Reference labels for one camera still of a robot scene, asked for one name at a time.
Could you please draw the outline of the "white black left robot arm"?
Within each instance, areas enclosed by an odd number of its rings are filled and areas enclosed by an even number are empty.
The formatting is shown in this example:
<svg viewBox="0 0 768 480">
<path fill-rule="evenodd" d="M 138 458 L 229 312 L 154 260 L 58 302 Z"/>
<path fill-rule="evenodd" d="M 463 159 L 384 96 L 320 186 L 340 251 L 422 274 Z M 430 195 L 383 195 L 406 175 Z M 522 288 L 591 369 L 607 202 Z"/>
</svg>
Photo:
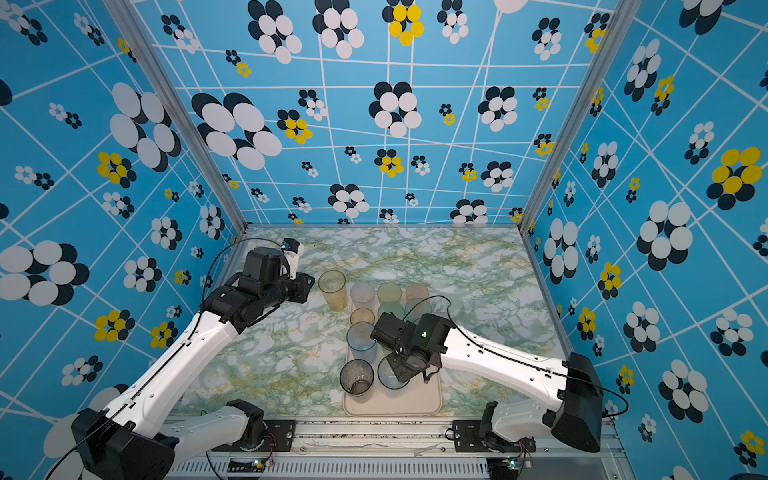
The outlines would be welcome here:
<svg viewBox="0 0 768 480">
<path fill-rule="evenodd" d="M 264 444 L 263 411 L 244 400 L 171 425 L 168 415 L 206 366 L 245 330 L 286 302 L 303 304 L 315 283 L 298 270 L 303 245 L 257 247 L 241 272 L 201 303 L 177 341 L 136 382 L 71 425 L 85 471 L 100 479 L 162 479 L 177 465 L 225 444 Z"/>
</svg>

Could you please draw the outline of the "yellow clear glass column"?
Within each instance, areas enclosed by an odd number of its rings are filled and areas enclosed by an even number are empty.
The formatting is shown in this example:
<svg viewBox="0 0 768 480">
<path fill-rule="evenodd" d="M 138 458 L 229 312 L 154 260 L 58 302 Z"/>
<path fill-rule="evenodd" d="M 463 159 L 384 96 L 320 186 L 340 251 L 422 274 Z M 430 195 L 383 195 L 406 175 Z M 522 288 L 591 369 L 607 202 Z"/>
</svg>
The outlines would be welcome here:
<svg viewBox="0 0 768 480">
<path fill-rule="evenodd" d="M 343 312 L 347 309 L 346 276 L 342 272 L 324 272 L 318 280 L 318 287 L 332 312 Z"/>
</svg>

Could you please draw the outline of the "pink textured cup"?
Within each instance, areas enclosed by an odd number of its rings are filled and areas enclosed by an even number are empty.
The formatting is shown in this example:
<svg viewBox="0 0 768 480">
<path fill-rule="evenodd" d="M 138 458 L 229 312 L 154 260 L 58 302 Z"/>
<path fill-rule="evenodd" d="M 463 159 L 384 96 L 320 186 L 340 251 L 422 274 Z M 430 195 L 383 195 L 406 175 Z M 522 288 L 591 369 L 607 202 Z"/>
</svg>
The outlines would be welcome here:
<svg viewBox="0 0 768 480">
<path fill-rule="evenodd" d="M 409 285 L 405 290 L 406 301 L 414 299 L 424 299 L 429 296 L 429 288 L 424 283 L 414 283 Z"/>
</svg>

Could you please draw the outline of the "teal textured cup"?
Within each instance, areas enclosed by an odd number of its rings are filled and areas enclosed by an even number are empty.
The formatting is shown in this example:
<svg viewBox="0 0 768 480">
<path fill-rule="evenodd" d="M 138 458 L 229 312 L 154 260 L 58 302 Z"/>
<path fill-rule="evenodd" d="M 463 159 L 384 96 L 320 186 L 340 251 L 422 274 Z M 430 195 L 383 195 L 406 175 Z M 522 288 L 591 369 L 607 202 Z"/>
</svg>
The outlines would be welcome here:
<svg viewBox="0 0 768 480">
<path fill-rule="evenodd" d="M 424 298 L 412 298 L 405 305 L 405 319 L 416 323 L 422 315 L 432 312 L 431 301 Z"/>
<path fill-rule="evenodd" d="M 405 316 L 405 310 L 399 302 L 384 302 L 379 306 L 377 315 L 381 317 L 384 314 L 391 314 L 395 318 L 403 320 Z"/>
</svg>

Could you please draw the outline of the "clear frosted textured cup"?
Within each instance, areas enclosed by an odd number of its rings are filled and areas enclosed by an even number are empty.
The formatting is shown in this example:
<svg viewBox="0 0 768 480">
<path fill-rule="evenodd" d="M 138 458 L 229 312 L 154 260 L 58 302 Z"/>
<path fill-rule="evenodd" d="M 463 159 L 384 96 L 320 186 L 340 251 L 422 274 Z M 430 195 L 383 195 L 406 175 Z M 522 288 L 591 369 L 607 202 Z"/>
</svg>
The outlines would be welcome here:
<svg viewBox="0 0 768 480">
<path fill-rule="evenodd" d="M 350 298 L 355 309 L 373 310 L 376 306 L 376 289 L 370 282 L 358 281 L 350 290 Z"/>
</svg>

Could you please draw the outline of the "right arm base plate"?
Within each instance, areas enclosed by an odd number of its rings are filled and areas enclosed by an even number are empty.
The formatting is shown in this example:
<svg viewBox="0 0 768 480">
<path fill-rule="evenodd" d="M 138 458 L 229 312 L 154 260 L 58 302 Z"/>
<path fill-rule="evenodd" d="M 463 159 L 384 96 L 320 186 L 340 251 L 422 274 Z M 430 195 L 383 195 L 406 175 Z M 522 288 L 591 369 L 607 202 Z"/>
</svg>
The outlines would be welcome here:
<svg viewBox="0 0 768 480">
<path fill-rule="evenodd" d="M 447 438 L 453 442 L 457 453 L 496 452 L 519 455 L 537 451 L 536 441 L 532 437 L 517 441 L 506 440 L 480 420 L 454 420 L 447 430 Z"/>
</svg>

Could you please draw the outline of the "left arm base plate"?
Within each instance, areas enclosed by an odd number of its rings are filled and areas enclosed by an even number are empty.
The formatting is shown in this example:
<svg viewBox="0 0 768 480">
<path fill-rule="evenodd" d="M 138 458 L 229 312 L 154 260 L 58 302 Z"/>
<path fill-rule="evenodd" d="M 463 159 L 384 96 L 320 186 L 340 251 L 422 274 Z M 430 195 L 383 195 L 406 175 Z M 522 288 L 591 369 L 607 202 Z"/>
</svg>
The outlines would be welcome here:
<svg viewBox="0 0 768 480">
<path fill-rule="evenodd" d="M 290 452 L 296 425 L 293 419 L 263 420 L 260 427 L 248 426 L 243 436 L 228 448 L 234 452 Z"/>
</svg>

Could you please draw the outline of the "grey smoky glass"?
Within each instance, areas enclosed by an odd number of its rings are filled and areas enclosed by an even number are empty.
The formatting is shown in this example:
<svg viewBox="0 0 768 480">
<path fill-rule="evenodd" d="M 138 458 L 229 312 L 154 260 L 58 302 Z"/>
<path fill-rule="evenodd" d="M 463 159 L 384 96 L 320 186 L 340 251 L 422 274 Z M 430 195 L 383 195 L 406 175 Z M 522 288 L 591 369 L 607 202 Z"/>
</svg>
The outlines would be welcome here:
<svg viewBox="0 0 768 480">
<path fill-rule="evenodd" d="M 372 387 L 374 379 L 371 364 L 363 359 L 348 361 L 339 373 L 341 388 L 352 396 L 365 394 Z"/>
</svg>

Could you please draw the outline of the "blue clear tall glass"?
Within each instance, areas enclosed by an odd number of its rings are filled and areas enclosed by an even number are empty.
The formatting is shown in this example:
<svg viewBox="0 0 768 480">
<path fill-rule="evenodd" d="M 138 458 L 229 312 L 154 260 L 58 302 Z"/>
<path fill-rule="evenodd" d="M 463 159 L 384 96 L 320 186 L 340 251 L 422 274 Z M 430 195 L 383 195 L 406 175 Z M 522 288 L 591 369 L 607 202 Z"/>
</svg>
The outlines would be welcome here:
<svg viewBox="0 0 768 480">
<path fill-rule="evenodd" d="M 381 385 L 385 389 L 391 391 L 402 390 L 409 383 L 408 380 L 401 381 L 398 379 L 396 373 L 386 358 L 380 360 L 377 367 L 377 376 Z"/>
</svg>

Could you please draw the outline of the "light green textured cup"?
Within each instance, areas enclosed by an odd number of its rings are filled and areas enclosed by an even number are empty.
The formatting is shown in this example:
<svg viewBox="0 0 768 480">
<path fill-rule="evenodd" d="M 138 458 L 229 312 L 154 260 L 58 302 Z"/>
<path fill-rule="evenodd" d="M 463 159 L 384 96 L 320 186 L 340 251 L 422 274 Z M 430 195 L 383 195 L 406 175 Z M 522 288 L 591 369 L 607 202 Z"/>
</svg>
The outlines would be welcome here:
<svg viewBox="0 0 768 480">
<path fill-rule="evenodd" d="M 380 303 L 400 303 L 403 296 L 401 286 L 393 281 L 382 283 L 377 289 L 377 297 Z"/>
</svg>

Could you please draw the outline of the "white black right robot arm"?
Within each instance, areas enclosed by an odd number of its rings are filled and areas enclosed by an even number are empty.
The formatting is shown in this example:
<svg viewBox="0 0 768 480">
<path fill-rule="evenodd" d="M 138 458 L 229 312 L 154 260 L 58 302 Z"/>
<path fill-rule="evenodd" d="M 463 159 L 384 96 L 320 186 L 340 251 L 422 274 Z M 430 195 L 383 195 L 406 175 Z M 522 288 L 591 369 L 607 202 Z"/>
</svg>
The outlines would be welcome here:
<svg viewBox="0 0 768 480">
<path fill-rule="evenodd" d="M 452 319 L 424 314 L 413 323 L 391 313 L 374 324 L 370 338 L 390 351 L 387 362 L 397 379 L 429 369 L 469 372 L 532 400 L 530 407 L 492 405 L 484 416 L 490 433 L 515 442 L 551 436 L 587 453 L 600 451 L 604 391 L 590 359 L 529 354 L 483 338 Z"/>
</svg>

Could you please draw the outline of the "amber short glass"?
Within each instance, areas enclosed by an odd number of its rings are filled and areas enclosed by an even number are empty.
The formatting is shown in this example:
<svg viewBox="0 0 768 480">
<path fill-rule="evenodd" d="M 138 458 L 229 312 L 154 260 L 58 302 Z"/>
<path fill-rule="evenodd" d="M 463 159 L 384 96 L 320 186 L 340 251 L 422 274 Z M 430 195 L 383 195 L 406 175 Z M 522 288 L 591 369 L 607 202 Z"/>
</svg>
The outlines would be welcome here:
<svg viewBox="0 0 768 480">
<path fill-rule="evenodd" d="M 350 324 L 356 325 L 359 323 L 367 323 L 374 325 L 376 322 L 376 315 L 373 310 L 368 307 L 356 308 L 350 315 Z"/>
</svg>

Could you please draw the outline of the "blue clear glass front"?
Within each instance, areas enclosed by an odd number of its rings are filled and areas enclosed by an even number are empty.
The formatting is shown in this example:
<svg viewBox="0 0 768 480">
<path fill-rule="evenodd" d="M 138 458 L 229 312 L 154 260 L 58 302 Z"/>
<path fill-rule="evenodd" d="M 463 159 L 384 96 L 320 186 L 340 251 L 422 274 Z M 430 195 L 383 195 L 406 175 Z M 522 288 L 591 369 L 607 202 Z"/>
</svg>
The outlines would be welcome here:
<svg viewBox="0 0 768 480">
<path fill-rule="evenodd" d="M 377 343 L 371 338 L 374 325 L 359 322 L 352 325 L 346 334 L 346 341 L 354 359 L 364 360 L 374 365 L 377 359 Z"/>
</svg>

